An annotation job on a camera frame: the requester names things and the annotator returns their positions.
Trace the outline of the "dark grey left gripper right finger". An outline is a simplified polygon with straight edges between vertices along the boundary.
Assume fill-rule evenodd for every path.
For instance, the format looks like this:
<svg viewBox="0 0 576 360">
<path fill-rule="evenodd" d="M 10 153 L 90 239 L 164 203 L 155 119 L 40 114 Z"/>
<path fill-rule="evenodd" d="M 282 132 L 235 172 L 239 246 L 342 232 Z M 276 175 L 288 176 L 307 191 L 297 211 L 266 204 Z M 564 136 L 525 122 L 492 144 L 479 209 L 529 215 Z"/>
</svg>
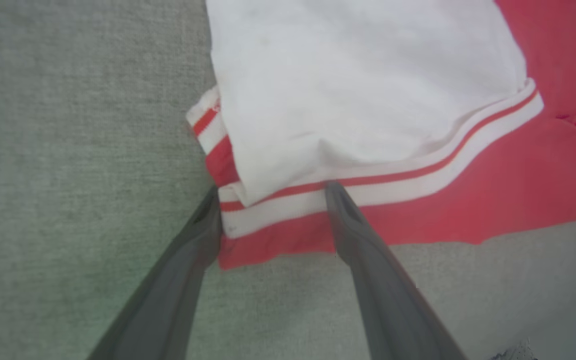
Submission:
<svg viewBox="0 0 576 360">
<path fill-rule="evenodd" d="M 325 188 L 334 248 L 350 268 L 373 360 L 464 360 L 466 356 L 403 265 L 342 184 Z"/>
</svg>

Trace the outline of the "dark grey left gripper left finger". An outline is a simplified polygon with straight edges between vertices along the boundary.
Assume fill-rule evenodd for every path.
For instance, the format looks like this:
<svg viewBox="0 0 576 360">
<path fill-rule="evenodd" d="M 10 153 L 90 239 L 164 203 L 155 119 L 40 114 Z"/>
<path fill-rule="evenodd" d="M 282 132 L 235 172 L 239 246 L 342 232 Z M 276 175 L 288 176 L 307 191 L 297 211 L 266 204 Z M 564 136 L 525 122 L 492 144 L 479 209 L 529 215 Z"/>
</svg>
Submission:
<svg viewBox="0 0 576 360">
<path fill-rule="evenodd" d="M 184 360 L 206 269 L 218 257 L 222 218 L 211 187 L 123 306 L 90 360 Z"/>
</svg>

